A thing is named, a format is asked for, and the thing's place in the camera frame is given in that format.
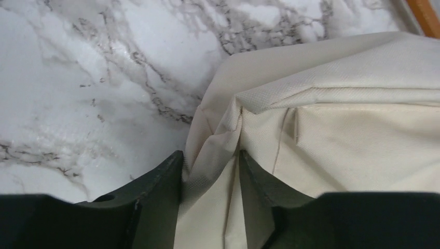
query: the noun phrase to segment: folded fabric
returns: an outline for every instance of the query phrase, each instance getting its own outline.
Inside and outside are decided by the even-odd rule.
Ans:
[[[230,57],[190,128],[174,248],[247,248],[241,149],[311,197],[440,192],[440,41],[378,33]]]

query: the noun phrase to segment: marble surface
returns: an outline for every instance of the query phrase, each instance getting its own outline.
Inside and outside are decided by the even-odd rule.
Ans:
[[[0,0],[0,192],[92,201],[184,149],[234,53],[405,30],[385,0]]]

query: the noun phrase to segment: beige fabric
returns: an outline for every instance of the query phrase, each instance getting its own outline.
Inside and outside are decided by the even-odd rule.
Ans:
[[[232,56],[187,140],[175,248],[246,248],[237,151],[316,197],[440,192],[440,41],[379,33]]]

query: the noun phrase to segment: wooden edge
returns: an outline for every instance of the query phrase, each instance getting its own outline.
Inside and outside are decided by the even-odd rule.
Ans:
[[[440,38],[440,22],[429,0],[406,0],[425,36]]]

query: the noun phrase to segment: cream cloth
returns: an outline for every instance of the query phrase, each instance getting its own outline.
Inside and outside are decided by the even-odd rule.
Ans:
[[[312,197],[440,192],[440,41],[360,35],[230,57],[186,144],[178,249],[247,248],[237,151]]]

